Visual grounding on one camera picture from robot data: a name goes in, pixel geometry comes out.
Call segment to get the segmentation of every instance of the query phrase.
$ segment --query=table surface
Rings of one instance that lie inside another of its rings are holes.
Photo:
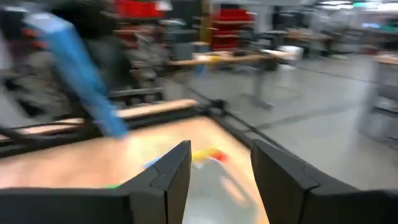
[[[290,29],[288,30],[288,39],[302,39],[302,40],[325,40],[331,37],[325,34],[312,34],[310,30],[306,29]]]
[[[209,56],[216,55],[218,58],[216,60],[211,60],[208,58],[201,58],[201,56]],[[262,54],[251,54],[245,56],[234,57],[231,52],[220,51],[220,52],[209,52],[209,53],[195,53],[193,54],[193,59],[191,60],[178,60],[178,61],[170,61],[169,65],[205,65],[205,64],[213,64],[213,63],[239,63],[239,62],[248,62],[248,61],[256,61],[256,60],[264,60],[268,58],[282,58],[289,57],[291,53],[281,52],[281,51],[272,51],[271,54],[262,55]]]
[[[207,46],[207,45],[210,45],[209,43],[206,43],[206,42],[203,42],[203,41],[196,41],[196,42],[193,42],[192,44],[196,45],[196,46]]]
[[[193,100],[178,100],[159,105],[120,111],[121,116],[158,113],[195,105]],[[39,133],[64,126],[29,128]],[[163,155],[183,140],[191,140],[192,151],[211,146],[228,155],[223,163],[227,173],[257,205],[257,222],[268,223],[252,173],[249,150],[207,117],[196,117],[133,130],[128,138],[96,138],[0,160],[0,188],[6,187],[86,187],[99,188],[121,184],[138,173],[144,164]],[[232,198],[241,196],[225,185]]]
[[[380,63],[387,63],[391,65],[398,65],[398,55],[381,54],[374,56],[375,61]]]

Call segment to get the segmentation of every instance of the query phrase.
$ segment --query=red object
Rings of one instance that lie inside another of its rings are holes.
[[[220,162],[225,162],[227,160],[226,154],[222,153],[222,152],[214,153],[213,155],[211,155],[211,157],[213,159],[216,159],[217,161],[220,161]]]
[[[245,9],[221,9],[213,14],[213,50],[232,50],[239,46],[238,37],[223,37],[223,35],[238,35],[241,26],[248,24],[253,18]]]
[[[33,46],[38,47],[40,49],[45,49],[47,48],[47,44],[45,42],[41,42],[39,40],[33,41]]]
[[[115,1],[118,13],[122,17],[130,18],[161,18],[164,12],[156,10],[156,2],[140,2],[131,0]]]

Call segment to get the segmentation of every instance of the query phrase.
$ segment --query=table leg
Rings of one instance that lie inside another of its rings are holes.
[[[257,68],[257,70],[255,71],[255,76],[253,78],[253,93],[250,94],[245,94],[245,96],[248,98],[248,100],[256,105],[259,106],[261,108],[265,108],[268,109],[270,107],[273,106],[272,103],[268,103],[263,101],[262,98],[262,85],[264,84],[264,79],[265,79],[265,62],[264,61],[260,61],[260,66],[259,68]]]
[[[315,55],[315,40],[309,40],[308,41],[308,58],[309,59],[313,59],[316,58],[317,55]]]
[[[189,92],[190,92],[190,87],[189,87],[189,79],[190,76],[192,75],[192,70],[193,67],[189,66],[187,67],[187,70],[183,73],[182,75],[182,82],[181,84],[183,85],[183,97],[188,98]]]

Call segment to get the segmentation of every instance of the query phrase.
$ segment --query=blue cloth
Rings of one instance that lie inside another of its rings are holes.
[[[116,138],[125,136],[128,128],[107,99],[106,86],[75,28],[54,15],[29,20],[28,25],[38,31],[39,37],[49,45],[63,79],[97,121],[100,130]]]
[[[210,51],[209,46],[207,46],[207,45],[199,45],[198,46],[198,53],[206,53],[209,51]],[[197,65],[195,70],[199,76],[204,76],[204,74],[206,73],[206,70],[207,70],[207,66],[206,65]]]

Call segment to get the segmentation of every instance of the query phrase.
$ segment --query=concrete floor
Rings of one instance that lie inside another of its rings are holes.
[[[274,104],[269,110],[240,96],[252,90],[249,73],[195,75],[190,86],[208,98],[227,100],[240,118],[337,179],[359,189],[398,188],[398,151],[358,132],[373,70],[371,57],[352,56],[348,60],[304,60],[296,70],[269,72],[263,96]],[[169,99],[186,97],[179,84],[167,81],[165,86]],[[1,96],[2,124],[33,123],[14,109],[6,95]],[[193,93],[188,97],[204,101]]]

